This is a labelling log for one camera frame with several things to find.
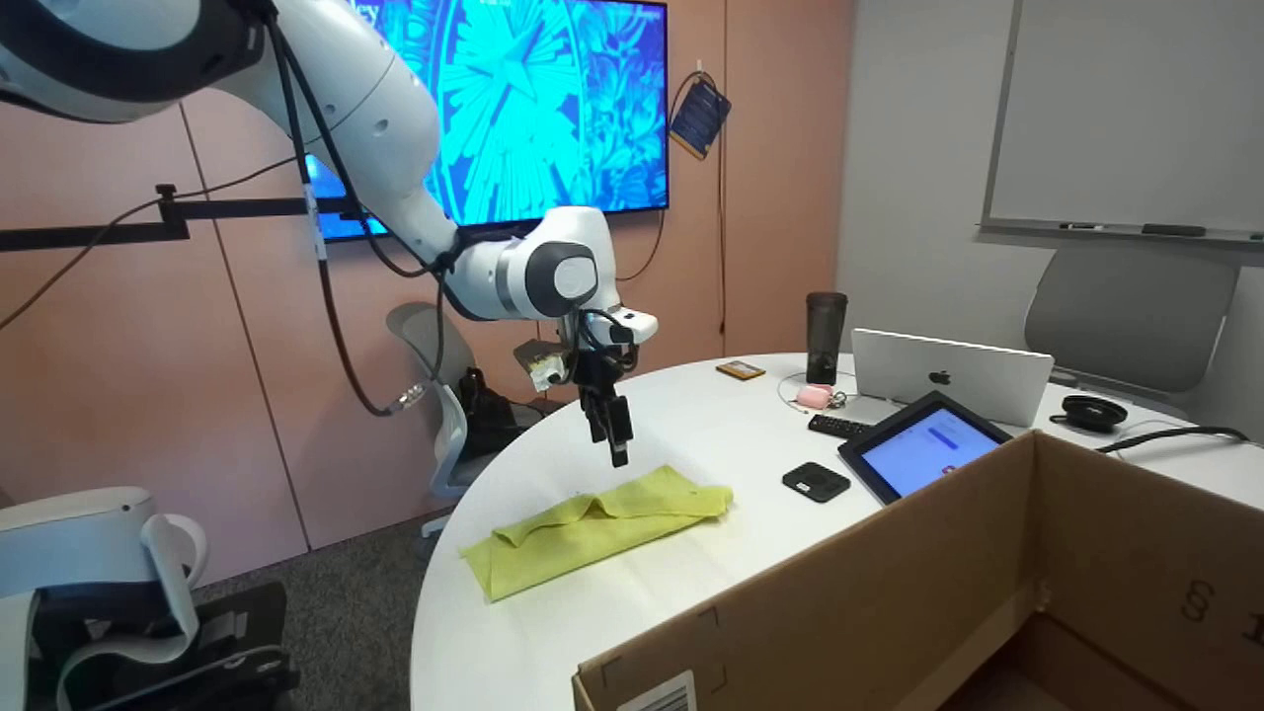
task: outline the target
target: laptop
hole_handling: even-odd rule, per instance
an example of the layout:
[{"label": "laptop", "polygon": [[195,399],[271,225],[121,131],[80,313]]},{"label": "laptop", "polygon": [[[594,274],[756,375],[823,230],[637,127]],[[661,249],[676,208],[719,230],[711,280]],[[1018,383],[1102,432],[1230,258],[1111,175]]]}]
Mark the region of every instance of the laptop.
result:
[{"label": "laptop", "polygon": [[914,401],[945,391],[993,421],[1031,426],[1051,370],[1046,353],[852,329],[859,401],[847,416],[873,412],[864,399]]}]

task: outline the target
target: cup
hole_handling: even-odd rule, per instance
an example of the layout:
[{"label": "cup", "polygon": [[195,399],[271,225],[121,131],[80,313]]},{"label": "cup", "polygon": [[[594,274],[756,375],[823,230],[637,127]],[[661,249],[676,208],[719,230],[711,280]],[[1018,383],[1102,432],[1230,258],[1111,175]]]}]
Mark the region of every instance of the cup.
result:
[{"label": "cup", "polygon": [[805,383],[839,378],[847,292],[811,292],[805,296]]}]

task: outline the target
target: whiteboard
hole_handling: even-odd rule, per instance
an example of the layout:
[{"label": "whiteboard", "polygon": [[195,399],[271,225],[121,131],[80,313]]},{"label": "whiteboard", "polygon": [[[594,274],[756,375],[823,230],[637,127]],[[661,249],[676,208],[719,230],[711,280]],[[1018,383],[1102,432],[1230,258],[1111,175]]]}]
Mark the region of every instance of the whiteboard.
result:
[{"label": "whiteboard", "polygon": [[1264,0],[1014,0],[982,230],[1264,246]]}]

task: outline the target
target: tablet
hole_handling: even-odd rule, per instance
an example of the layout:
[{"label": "tablet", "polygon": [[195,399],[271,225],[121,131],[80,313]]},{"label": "tablet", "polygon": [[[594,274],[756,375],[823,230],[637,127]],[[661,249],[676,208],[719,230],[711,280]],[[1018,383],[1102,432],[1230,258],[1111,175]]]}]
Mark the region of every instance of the tablet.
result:
[{"label": "tablet", "polygon": [[999,441],[1006,441],[1006,432],[945,391],[930,391],[882,417],[864,439],[839,447],[839,455],[882,500],[899,500],[930,483],[982,459]]}]

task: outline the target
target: blue screen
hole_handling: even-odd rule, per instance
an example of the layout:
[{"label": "blue screen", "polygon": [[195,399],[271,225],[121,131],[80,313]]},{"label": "blue screen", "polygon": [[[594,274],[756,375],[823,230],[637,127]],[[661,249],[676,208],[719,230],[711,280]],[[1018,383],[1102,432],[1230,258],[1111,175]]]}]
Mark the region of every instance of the blue screen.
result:
[{"label": "blue screen", "polygon": [[[431,88],[428,189],[457,225],[554,205],[666,208],[666,6],[599,0],[354,0]],[[344,196],[313,167],[316,196]],[[325,238],[361,238],[327,212]]]},{"label": "blue screen", "polygon": [[982,459],[999,441],[965,421],[951,412],[931,412],[906,426],[899,433],[864,449],[864,461],[899,495],[916,495],[922,486]]}]

